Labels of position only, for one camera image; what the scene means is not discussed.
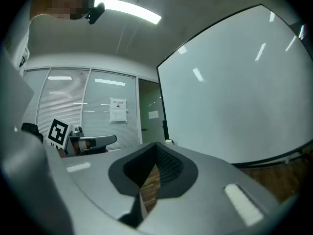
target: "mesh grille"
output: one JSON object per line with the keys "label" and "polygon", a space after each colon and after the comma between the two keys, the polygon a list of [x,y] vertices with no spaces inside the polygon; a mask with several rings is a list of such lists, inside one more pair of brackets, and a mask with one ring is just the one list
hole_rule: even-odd
{"label": "mesh grille", "polygon": [[161,186],[178,178],[183,170],[183,163],[180,160],[159,147],[156,149],[156,165],[160,173]]}

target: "chair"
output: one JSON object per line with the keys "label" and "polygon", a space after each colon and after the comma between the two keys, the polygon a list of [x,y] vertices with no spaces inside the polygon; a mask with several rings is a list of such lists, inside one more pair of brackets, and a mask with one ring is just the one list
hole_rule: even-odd
{"label": "chair", "polygon": [[44,142],[44,137],[41,133],[39,133],[37,125],[33,123],[23,123],[21,130],[35,135],[36,137],[40,139],[41,143]]}

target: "white screen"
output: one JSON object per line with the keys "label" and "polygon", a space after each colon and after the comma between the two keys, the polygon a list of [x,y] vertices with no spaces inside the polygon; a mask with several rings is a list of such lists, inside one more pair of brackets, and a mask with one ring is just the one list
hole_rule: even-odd
{"label": "white screen", "polygon": [[298,36],[257,6],[208,28],[159,67],[169,137],[230,163],[313,138],[313,64]]}

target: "ceiling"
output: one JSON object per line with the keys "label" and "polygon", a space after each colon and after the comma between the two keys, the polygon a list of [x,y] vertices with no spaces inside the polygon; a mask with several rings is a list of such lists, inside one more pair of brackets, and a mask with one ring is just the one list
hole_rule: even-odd
{"label": "ceiling", "polygon": [[35,18],[30,27],[32,57],[51,53],[102,53],[156,67],[202,29],[241,9],[264,4],[288,24],[299,21],[285,0],[122,0],[144,7],[162,19],[153,24],[107,10],[89,25],[50,16]]}

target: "white label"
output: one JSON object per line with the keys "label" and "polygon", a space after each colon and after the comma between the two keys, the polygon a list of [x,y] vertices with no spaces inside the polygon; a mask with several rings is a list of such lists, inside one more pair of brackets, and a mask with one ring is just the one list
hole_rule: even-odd
{"label": "white label", "polygon": [[149,112],[149,119],[158,118],[158,112]]}
{"label": "white label", "polygon": [[127,121],[126,110],[111,110],[110,121],[111,122]]}
{"label": "white label", "polygon": [[111,110],[126,110],[126,99],[111,98]]}

